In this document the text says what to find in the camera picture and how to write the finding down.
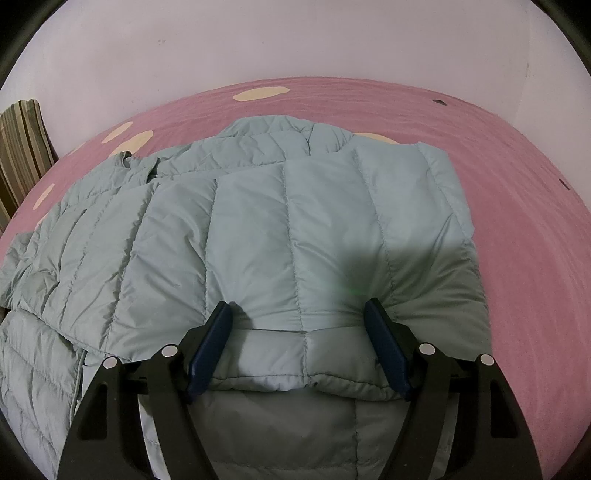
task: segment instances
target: cream polka dot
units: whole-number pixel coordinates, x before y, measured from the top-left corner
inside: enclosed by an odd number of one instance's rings
[[[111,155],[115,155],[119,152],[124,152],[125,150],[130,151],[131,153],[136,153],[140,148],[142,148],[150,138],[152,138],[154,132],[151,130],[146,130],[145,132],[141,132],[134,137],[131,137],[129,140],[123,142],[120,146],[114,149],[111,152]]]
[[[47,198],[47,196],[51,193],[51,191],[53,190],[53,187],[55,185],[56,185],[55,183],[52,183],[51,185],[49,185],[45,189],[45,191],[41,194],[41,196],[35,202],[35,205],[33,205],[33,210],[37,210],[39,208],[39,205],[41,205],[43,203],[43,200],[45,200]]]
[[[356,133],[355,135],[361,135],[362,137],[373,138],[374,140],[381,140],[382,142],[391,143],[392,145],[399,145],[398,142],[392,140],[391,138],[385,137],[383,135],[378,134],[369,134],[369,133]]]
[[[72,150],[70,153],[68,153],[68,155],[72,155],[76,150],[81,149],[82,147],[84,147],[84,145],[86,144],[86,142],[81,143],[80,145],[78,145],[74,150]]]
[[[287,87],[259,87],[237,93],[233,98],[238,102],[249,102],[250,100],[274,97],[275,95],[280,95],[289,91],[290,90]]]
[[[37,224],[35,225],[35,230],[37,230],[37,227],[38,227],[39,225],[41,225],[41,222],[47,218],[47,215],[49,215],[49,212],[47,212],[45,215],[43,215],[43,216],[41,217],[41,219],[40,219],[40,220],[37,222]]]
[[[133,125],[133,122],[127,122],[126,124],[123,124],[117,128],[115,128],[115,130],[113,130],[109,135],[107,135],[105,137],[105,139],[101,142],[101,143],[107,143],[110,142],[111,140],[113,140],[115,137],[118,137],[119,135],[121,135],[123,132],[125,132],[129,127],[131,127],[131,125]]]

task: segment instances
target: metal screw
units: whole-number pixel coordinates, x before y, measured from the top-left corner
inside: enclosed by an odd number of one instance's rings
[[[421,343],[421,345],[418,347],[418,351],[423,355],[432,355],[435,353],[435,347],[430,343]]]
[[[110,356],[109,358],[105,358],[105,361],[103,362],[103,367],[105,368],[113,368],[115,365],[117,365],[117,357],[115,356]]]
[[[178,347],[176,345],[167,345],[162,349],[162,355],[165,357],[175,356],[178,352]]]
[[[492,365],[495,364],[495,359],[493,357],[491,357],[490,355],[488,355],[487,353],[480,356],[480,361],[483,364],[488,365],[489,367],[491,367]]]

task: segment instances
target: bed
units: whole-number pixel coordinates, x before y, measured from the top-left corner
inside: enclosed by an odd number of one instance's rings
[[[448,153],[475,226],[493,354],[523,409],[545,478],[554,475],[591,422],[591,214],[523,135],[464,101],[390,83],[315,77],[262,80],[176,100],[61,158],[0,238],[0,258],[16,233],[35,229],[74,181],[108,156],[128,150],[145,157],[254,115],[291,115]]]

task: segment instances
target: striped cushion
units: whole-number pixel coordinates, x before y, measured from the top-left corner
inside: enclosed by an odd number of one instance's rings
[[[0,115],[0,233],[56,160],[36,100],[21,100]]]

